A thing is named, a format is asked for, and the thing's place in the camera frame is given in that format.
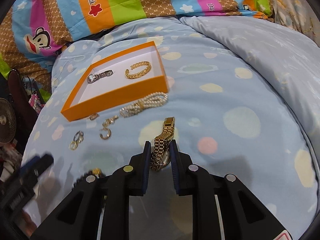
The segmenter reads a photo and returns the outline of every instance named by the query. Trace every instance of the pink polka dot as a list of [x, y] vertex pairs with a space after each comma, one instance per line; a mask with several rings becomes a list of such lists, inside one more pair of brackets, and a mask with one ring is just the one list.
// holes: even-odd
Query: pink polka dot
[[171, 88], [174, 84], [174, 79], [172, 77], [167, 76], [167, 81], [168, 81], [169, 88]]
[[218, 143], [212, 137], [203, 137], [198, 141], [198, 150], [202, 154], [213, 154], [218, 150]]

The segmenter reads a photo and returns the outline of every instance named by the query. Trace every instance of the fan grille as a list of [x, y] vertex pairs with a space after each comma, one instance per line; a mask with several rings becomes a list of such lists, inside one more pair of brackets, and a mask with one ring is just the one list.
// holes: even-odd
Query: fan grille
[[16, 133], [16, 116], [10, 103], [0, 98], [0, 143], [9, 143]]

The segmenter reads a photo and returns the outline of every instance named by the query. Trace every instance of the red star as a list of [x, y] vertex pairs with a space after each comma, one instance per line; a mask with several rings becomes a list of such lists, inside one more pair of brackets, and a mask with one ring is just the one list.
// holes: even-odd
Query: red star
[[93, 15], [94, 17], [96, 17], [98, 13], [102, 11], [102, 8], [100, 8], [99, 3], [97, 5], [91, 5], [90, 8], [91, 8], [91, 11], [89, 12], [89, 14]]

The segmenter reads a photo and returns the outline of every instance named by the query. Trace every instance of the orange box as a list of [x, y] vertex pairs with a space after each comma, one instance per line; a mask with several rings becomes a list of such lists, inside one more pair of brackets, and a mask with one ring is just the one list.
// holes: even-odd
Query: orange box
[[[141, 61], [151, 63], [150, 72], [137, 79], [128, 79], [125, 76], [126, 69], [129, 69], [129, 74], [134, 74], [146, 68], [142, 66], [131, 70], [131, 65]], [[90, 74], [106, 70], [112, 70], [113, 74], [88, 84], [87, 77]], [[159, 52], [151, 41], [91, 64], [73, 88], [61, 113], [68, 121], [74, 121], [154, 92], [167, 93], [168, 83]]]

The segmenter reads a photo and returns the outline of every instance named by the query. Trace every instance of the braided gold bracelet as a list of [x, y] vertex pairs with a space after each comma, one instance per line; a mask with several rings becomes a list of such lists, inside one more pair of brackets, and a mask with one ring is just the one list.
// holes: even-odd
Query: braided gold bracelet
[[150, 62], [148, 61], [142, 61], [142, 62], [139, 62], [139, 63], [136, 63], [136, 64], [133, 64], [131, 66], [131, 70], [137, 68], [137, 67], [141, 67], [141, 66], [147, 66], [144, 70], [138, 72], [138, 73], [135, 73], [135, 74], [131, 74], [129, 75], [129, 69], [126, 69], [125, 70], [125, 76], [129, 79], [135, 79], [135, 78], [140, 78], [140, 77], [143, 77], [145, 74], [149, 73], [149, 71], [151, 70], [151, 64]]

